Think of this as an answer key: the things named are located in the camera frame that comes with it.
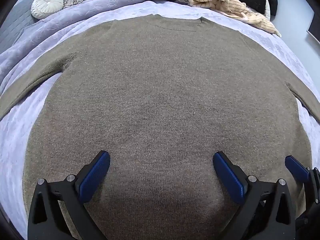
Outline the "olive brown knit sweater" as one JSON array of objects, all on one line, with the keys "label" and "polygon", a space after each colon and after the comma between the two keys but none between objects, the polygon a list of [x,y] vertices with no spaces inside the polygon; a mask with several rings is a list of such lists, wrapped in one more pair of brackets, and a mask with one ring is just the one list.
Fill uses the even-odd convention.
[{"label": "olive brown knit sweater", "polygon": [[109,239],[217,239],[236,211],[213,168],[223,151],[265,181],[291,154],[311,165],[298,107],[319,100],[279,59],[205,18],[158,15],[105,22],[40,56],[1,96],[1,119],[55,78],[27,137],[18,201],[39,178],[78,172],[101,150],[111,165],[87,205]]}]

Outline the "white hanging garment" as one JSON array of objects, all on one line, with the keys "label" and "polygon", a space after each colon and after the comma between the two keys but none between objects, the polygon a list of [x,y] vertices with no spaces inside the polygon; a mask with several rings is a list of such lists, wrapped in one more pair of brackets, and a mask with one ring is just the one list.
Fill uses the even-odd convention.
[{"label": "white hanging garment", "polygon": [[252,2],[245,2],[247,7],[254,12],[263,14],[268,20],[271,18],[270,4],[268,0],[253,0]]}]

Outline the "black sparkly hanging bag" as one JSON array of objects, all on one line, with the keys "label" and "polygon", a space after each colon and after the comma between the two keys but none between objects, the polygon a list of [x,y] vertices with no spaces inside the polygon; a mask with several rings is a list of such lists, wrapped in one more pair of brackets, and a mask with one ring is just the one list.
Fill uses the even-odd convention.
[{"label": "black sparkly hanging bag", "polygon": [[242,3],[245,3],[248,7],[255,10],[260,14],[265,13],[266,0],[239,0]]}]

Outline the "lavender plush bed blanket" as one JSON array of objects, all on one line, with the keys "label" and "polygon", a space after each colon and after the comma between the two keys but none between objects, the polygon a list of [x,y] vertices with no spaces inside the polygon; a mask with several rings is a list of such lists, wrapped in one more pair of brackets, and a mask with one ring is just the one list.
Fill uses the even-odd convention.
[{"label": "lavender plush bed blanket", "polygon": [[[315,84],[298,57],[282,39],[217,12],[173,2],[149,0],[89,0],[53,14],[27,29],[18,41],[1,54],[1,92],[5,92],[46,51],[67,38],[103,22],[145,15],[169,18],[207,18],[237,30],[276,56],[319,96]],[[31,128],[55,81],[51,77],[38,91],[25,96],[1,120],[1,205],[22,237],[27,235],[27,215],[22,194],[25,150]]]}]

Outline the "cream striped fleece garment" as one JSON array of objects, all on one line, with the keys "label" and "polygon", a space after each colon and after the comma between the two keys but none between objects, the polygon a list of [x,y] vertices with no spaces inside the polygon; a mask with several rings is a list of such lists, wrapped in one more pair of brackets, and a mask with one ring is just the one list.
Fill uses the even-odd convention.
[{"label": "cream striped fleece garment", "polygon": [[223,14],[227,17],[249,24],[269,34],[281,37],[280,32],[273,23],[263,14],[249,9],[245,3],[239,0],[188,0],[191,7],[207,8]]}]

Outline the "grey quilted headboard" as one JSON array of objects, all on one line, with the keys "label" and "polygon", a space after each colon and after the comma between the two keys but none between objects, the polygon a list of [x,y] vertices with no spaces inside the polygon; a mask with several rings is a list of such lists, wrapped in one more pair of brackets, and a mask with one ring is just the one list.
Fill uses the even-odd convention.
[{"label": "grey quilted headboard", "polygon": [[31,15],[34,0],[22,0],[7,15],[1,26],[1,53],[10,48],[22,34],[23,29],[36,23],[38,19]]}]

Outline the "round white pleated cushion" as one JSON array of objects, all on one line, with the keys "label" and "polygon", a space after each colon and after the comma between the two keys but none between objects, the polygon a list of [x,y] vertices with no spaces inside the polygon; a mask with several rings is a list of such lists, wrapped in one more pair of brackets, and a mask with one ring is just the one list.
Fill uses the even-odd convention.
[{"label": "round white pleated cushion", "polygon": [[64,0],[34,0],[31,4],[31,15],[38,19],[44,19],[63,9]]}]

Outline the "small floral fabric piece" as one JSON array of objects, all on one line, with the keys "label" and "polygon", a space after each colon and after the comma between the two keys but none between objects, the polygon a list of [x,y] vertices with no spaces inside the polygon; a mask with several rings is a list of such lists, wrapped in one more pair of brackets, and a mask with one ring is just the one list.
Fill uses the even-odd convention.
[{"label": "small floral fabric piece", "polygon": [[63,9],[71,7],[73,5],[81,4],[84,0],[64,0]]}]

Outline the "curved wall monitor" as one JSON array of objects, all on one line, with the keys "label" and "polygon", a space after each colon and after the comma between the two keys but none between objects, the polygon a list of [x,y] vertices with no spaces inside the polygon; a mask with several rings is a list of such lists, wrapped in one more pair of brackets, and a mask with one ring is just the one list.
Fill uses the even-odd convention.
[{"label": "curved wall monitor", "polygon": [[319,14],[314,13],[310,26],[308,28],[308,33],[319,43],[320,38],[320,19]]}]

